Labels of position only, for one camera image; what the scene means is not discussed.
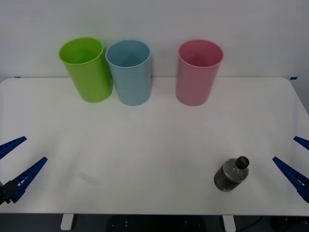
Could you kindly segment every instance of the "bottle label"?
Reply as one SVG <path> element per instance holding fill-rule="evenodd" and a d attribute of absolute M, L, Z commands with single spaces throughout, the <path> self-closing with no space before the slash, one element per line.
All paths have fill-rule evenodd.
<path fill-rule="evenodd" d="M 222 191 L 231 191 L 240 183 L 230 180 L 223 171 L 223 166 L 219 169 L 214 177 L 214 181 L 218 189 Z"/>

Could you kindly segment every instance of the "pink cup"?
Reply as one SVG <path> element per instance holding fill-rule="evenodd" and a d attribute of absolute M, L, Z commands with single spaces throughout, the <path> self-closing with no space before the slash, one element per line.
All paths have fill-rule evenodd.
<path fill-rule="evenodd" d="M 207 40 L 190 40 L 179 48 L 176 97 L 185 105 L 201 105 L 207 100 L 224 54 Z"/>

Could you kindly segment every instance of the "table leg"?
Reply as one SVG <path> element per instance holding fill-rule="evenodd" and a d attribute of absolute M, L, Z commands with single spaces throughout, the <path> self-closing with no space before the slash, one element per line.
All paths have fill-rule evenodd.
<path fill-rule="evenodd" d="M 62 231 L 70 231 L 72 228 L 74 214 L 64 214 L 61 222 L 61 230 Z"/>
<path fill-rule="evenodd" d="M 226 232 L 236 232 L 233 215 L 223 215 L 223 224 Z"/>

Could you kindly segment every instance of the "plastic bottle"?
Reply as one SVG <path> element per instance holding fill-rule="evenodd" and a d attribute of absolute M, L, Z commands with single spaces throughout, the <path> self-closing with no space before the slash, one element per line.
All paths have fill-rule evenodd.
<path fill-rule="evenodd" d="M 249 160 L 240 156 L 228 159 L 214 176 L 214 183 L 218 189 L 229 192 L 243 182 L 249 174 Z"/>

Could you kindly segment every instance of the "blue cup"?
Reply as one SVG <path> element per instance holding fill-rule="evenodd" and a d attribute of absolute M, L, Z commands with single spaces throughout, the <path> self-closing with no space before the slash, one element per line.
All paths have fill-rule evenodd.
<path fill-rule="evenodd" d="M 145 103 L 151 92 L 150 49 L 137 40 L 123 40 L 106 51 L 113 82 L 123 104 Z"/>

